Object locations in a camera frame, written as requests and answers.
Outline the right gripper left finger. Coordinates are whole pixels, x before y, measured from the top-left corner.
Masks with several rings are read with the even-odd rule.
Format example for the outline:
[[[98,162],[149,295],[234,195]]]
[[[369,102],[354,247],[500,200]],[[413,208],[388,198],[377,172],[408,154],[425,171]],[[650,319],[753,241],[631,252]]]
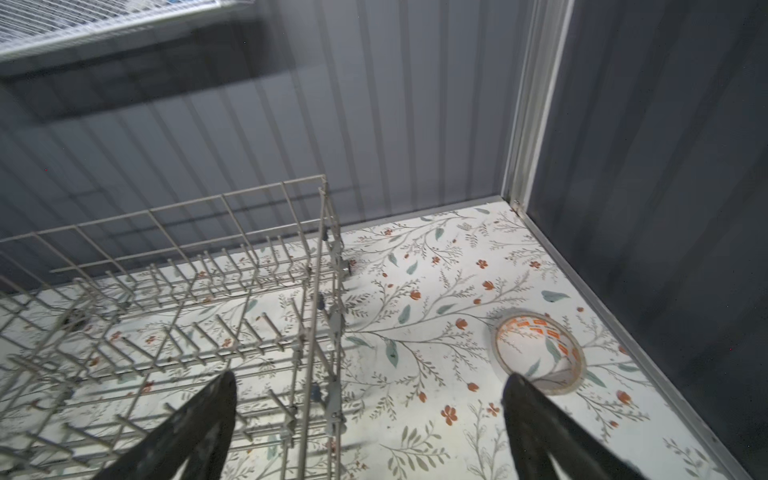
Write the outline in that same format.
[[[98,479],[218,479],[236,422],[237,383],[227,370],[151,431]]]

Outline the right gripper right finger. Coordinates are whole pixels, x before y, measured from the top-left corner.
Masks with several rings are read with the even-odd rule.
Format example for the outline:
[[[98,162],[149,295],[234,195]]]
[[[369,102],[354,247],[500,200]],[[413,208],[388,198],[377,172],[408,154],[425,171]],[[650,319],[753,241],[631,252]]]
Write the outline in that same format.
[[[641,479],[643,475],[600,444],[524,376],[506,380],[502,407],[520,479]]]

